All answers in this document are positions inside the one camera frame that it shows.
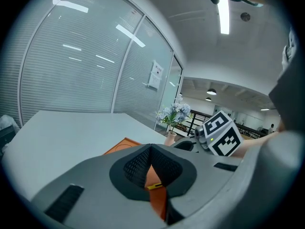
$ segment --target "black and white cube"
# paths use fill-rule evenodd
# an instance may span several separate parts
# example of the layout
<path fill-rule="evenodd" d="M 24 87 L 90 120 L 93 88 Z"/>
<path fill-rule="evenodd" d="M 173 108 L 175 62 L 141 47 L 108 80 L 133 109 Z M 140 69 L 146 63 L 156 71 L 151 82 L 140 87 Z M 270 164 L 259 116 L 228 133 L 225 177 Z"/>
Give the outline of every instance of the black and white cube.
<path fill-rule="evenodd" d="M 223 111 L 203 123 L 204 135 L 214 155 L 230 156 L 241 145 L 241 137 L 233 120 Z"/>

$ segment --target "black mesh pad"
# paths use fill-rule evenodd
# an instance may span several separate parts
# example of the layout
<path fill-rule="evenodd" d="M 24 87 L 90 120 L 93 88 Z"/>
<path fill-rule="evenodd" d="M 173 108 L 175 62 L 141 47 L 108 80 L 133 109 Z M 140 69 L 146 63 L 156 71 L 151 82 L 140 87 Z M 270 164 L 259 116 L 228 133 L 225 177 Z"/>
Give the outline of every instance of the black mesh pad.
<path fill-rule="evenodd" d="M 146 174 L 150 167 L 150 149 L 134 157 L 131 161 L 124 165 L 125 176 L 129 181 L 139 187 L 144 187 L 146 182 Z"/>
<path fill-rule="evenodd" d="M 196 180 L 197 171 L 190 161 L 155 144 L 147 144 L 116 161 L 109 172 L 110 180 L 127 198 L 149 201 L 144 186 L 151 165 L 166 187 L 168 199 L 185 194 Z"/>

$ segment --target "orange object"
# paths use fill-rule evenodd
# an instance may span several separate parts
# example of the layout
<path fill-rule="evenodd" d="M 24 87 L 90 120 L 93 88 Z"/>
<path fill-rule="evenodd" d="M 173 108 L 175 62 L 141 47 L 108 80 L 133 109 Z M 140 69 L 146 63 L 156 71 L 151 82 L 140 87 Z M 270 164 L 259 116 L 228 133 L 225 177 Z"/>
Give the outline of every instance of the orange object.
<path fill-rule="evenodd" d="M 104 155 L 138 145 L 141 145 L 141 143 L 138 143 L 126 137 L 122 141 L 120 141 L 116 146 L 112 147 L 106 153 L 104 153 Z M 151 166 L 146 175 L 145 187 L 149 187 L 157 183 L 161 183 L 161 181 L 158 175 L 156 174 L 155 170 Z M 162 220 L 165 220 L 166 188 L 159 187 L 156 189 L 149 190 L 149 195 L 151 199 L 152 208 L 161 217 Z"/>
<path fill-rule="evenodd" d="M 116 152 L 116 151 L 119 151 L 119 150 L 122 150 L 122 149 L 126 149 L 126 148 L 129 148 L 129 147 L 134 147 L 134 146 L 138 146 L 138 145 L 141 145 L 141 143 L 138 143 L 136 141 L 133 141 L 129 138 L 124 138 L 122 141 L 120 141 L 116 146 L 114 146 L 113 148 L 109 149 L 106 153 L 104 153 L 105 155 L 106 154 L 110 154 L 110 153 L 113 153 L 113 152 Z"/>

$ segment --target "flower vase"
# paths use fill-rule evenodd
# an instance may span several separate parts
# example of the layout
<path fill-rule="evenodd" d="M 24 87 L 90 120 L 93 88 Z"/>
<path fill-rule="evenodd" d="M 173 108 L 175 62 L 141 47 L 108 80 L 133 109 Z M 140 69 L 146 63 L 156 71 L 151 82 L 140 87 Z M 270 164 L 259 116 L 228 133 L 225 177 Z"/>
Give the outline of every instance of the flower vase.
<path fill-rule="evenodd" d="M 169 131 L 167 138 L 164 142 L 164 145 L 170 146 L 170 145 L 174 144 L 176 136 L 177 136 L 177 134 L 175 132 Z"/>

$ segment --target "black rubber pad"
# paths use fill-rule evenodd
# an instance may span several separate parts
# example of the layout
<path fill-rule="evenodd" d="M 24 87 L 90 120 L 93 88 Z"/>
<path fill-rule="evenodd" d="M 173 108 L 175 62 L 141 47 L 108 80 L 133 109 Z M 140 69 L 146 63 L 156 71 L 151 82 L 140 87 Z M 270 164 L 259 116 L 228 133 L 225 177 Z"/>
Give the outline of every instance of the black rubber pad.
<path fill-rule="evenodd" d="M 214 167 L 234 172 L 238 166 L 228 165 L 224 163 L 217 163 L 216 165 L 214 165 Z"/>
<path fill-rule="evenodd" d="M 45 211 L 45 214 L 62 223 L 74 207 L 83 191 L 84 188 L 71 184 Z"/>

